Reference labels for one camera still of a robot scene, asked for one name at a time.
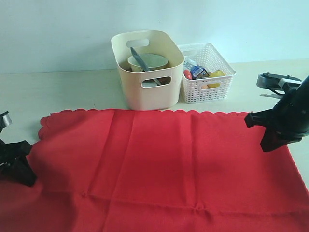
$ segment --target red object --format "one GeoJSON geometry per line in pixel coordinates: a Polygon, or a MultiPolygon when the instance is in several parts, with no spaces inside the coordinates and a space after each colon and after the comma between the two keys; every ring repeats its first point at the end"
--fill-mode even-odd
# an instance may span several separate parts
{"type": "Polygon", "coordinates": [[[183,74],[184,74],[184,76],[185,76],[187,79],[192,80],[192,75],[191,75],[191,73],[190,73],[190,71],[189,71],[188,69],[185,69],[185,70],[183,71],[183,74]]]}
{"type": "Polygon", "coordinates": [[[33,187],[0,181],[1,232],[307,232],[286,146],[246,113],[64,111],[42,119],[33,187]]]}

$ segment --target white table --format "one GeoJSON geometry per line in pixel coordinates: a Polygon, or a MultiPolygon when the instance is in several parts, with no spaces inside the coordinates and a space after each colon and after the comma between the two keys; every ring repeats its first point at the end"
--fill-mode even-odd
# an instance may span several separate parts
{"type": "MultiPolygon", "coordinates": [[[[304,79],[309,74],[309,59],[232,63],[236,70],[228,98],[199,104],[186,104],[182,97],[171,110],[211,112],[250,112],[272,108],[279,99],[269,90],[256,87],[263,72],[289,74],[304,79]]],[[[40,119],[66,109],[127,109],[117,70],[49,72],[0,75],[0,113],[8,110],[13,124],[0,138],[7,143],[39,140],[40,119]]],[[[309,136],[289,145],[306,186],[309,186],[309,136]]]]}

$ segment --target white wall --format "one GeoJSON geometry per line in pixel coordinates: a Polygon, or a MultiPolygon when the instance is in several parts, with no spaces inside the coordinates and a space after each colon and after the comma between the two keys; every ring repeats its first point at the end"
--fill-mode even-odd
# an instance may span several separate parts
{"type": "Polygon", "coordinates": [[[0,73],[115,68],[110,39],[166,31],[229,62],[309,58],[307,0],[0,0],[0,73]]]}

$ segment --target plastic basket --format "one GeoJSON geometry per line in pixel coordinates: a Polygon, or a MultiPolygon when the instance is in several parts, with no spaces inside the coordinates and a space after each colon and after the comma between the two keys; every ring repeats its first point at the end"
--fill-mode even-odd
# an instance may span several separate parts
{"type": "Polygon", "coordinates": [[[165,32],[144,30],[118,34],[112,38],[112,49],[118,65],[122,90],[130,109],[166,109],[178,102],[184,56],[165,32]],[[127,61],[132,55],[128,43],[134,44],[133,47],[139,54],[164,56],[169,61],[167,68],[149,72],[131,72],[127,61]],[[170,78],[170,82],[155,87],[142,85],[144,81],[162,77],[170,78]]]}
{"type": "Polygon", "coordinates": [[[181,93],[186,103],[201,103],[224,100],[231,87],[235,70],[219,54],[211,43],[197,43],[178,46],[185,57],[191,58],[209,72],[218,69],[225,73],[223,77],[189,80],[182,76],[181,93]],[[204,85],[220,84],[217,88],[202,89],[204,85]]]}

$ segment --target red cloth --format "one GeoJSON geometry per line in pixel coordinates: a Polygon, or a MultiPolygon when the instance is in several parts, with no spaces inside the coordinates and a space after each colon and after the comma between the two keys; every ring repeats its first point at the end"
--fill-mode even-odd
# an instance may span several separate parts
{"type": "Polygon", "coordinates": [[[308,232],[286,146],[246,113],[64,111],[42,119],[33,187],[0,181],[1,232],[308,232]]]}

